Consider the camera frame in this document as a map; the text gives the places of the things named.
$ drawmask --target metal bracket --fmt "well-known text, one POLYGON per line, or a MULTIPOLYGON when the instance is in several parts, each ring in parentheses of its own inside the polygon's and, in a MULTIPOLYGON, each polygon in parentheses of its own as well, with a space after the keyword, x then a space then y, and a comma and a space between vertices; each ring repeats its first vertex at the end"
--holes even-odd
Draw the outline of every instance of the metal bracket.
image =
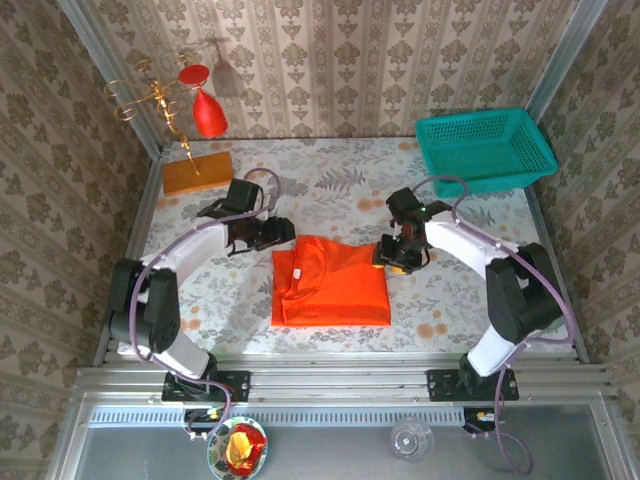
MULTIPOLYGON (((482 389, 477 389, 473 396, 460 387, 460 375, 457 369, 429 370, 427 387, 431 402, 490 402, 494 400, 497 387, 497 376, 488 377, 482 389)), ((504 400, 519 400, 518 384, 513 370, 507 370, 502 382, 504 400)))
MULTIPOLYGON (((231 401, 248 402, 251 390, 251 372, 246 370, 218 371, 212 379, 229 388, 231 401)), ((224 402, 225 396, 221 390, 210 385, 185 382, 167 373, 162 387, 162 402, 224 402)))

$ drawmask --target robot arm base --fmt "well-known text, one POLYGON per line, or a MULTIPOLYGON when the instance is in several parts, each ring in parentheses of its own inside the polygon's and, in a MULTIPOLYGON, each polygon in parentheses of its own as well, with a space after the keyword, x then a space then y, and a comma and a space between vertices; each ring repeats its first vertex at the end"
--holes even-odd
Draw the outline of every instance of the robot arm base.
MULTIPOLYGON (((493 402, 499 373, 481 377, 467 360, 460 359, 460 368, 427 371, 430 402, 493 402)), ((502 382, 502 398, 518 400, 520 394, 513 370, 507 370, 502 382)))
MULTIPOLYGON (((202 377, 229 387, 232 402, 248 402, 251 390, 251 372, 245 370, 217 371, 202 377)), ((224 393, 210 385, 184 381, 167 373, 162 387, 162 403, 224 403, 224 393)))

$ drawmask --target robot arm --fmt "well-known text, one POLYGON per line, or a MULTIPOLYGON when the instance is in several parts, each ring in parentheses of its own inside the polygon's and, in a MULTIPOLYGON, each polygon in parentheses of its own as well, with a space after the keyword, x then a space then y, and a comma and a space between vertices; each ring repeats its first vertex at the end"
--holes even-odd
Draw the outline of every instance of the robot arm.
POLYGON ((494 375, 521 342, 549 327, 561 315, 555 300, 540 282, 494 246, 501 243, 517 252, 557 289, 549 256, 540 245, 520 247, 483 232, 484 237, 493 241, 490 245, 467 228, 460 228, 457 222, 477 230, 464 220, 454 220, 449 205, 440 201, 423 205, 409 188, 395 192, 386 203, 398 234, 382 236, 374 253, 374 264, 392 265, 396 271, 412 273, 428 265, 429 250, 438 248, 486 280, 491 325, 461 360, 460 379, 467 390, 494 375))
POLYGON ((245 180, 233 179, 225 199, 214 202, 198 213, 191 227, 194 233, 161 257, 143 283, 138 298, 132 298, 134 285, 143 268, 158 254, 141 260, 120 260, 114 267, 105 322, 111 335, 125 343, 130 341, 129 308, 137 302, 136 329, 138 344, 145 354, 157 358, 171 369, 193 378, 216 375, 216 360, 180 332, 178 288, 205 261, 232 247, 229 255, 285 243, 295 238, 293 224, 286 218, 246 218, 225 220, 254 209, 260 187, 245 180), (211 219, 220 223, 198 229, 211 219), (236 251, 236 242, 247 248, 236 251))

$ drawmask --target patterned wallpaper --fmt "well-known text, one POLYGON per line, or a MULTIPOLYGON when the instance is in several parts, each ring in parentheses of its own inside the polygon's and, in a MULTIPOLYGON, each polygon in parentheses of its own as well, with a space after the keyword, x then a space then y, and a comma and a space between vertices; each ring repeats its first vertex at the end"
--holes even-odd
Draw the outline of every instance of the patterned wallpaper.
POLYGON ((55 2, 0 1, 0 478, 46 469, 149 160, 55 2))
POLYGON ((610 0, 544 115, 545 215, 592 360, 640 454, 640 2, 610 0))
MULTIPOLYGON (((109 52, 213 70, 229 138, 399 136, 419 118, 525 106, 577 0, 90 0, 109 52)), ((189 98, 182 99, 185 105, 189 98)), ((189 109, 178 124, 195 139, 189 109)), ((165 126, 156 117, 158 133, 165 126)))

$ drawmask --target clear plastic cup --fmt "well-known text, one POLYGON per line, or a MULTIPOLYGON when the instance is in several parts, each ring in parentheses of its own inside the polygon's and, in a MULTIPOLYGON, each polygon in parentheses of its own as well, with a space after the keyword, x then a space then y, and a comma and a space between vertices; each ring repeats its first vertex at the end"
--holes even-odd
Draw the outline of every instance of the clear plastic cup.
POLYGON ((391 430, 391 450, 410 462, 420 462, 433 451, 433 432, 418 417, 404 417, 391 430))

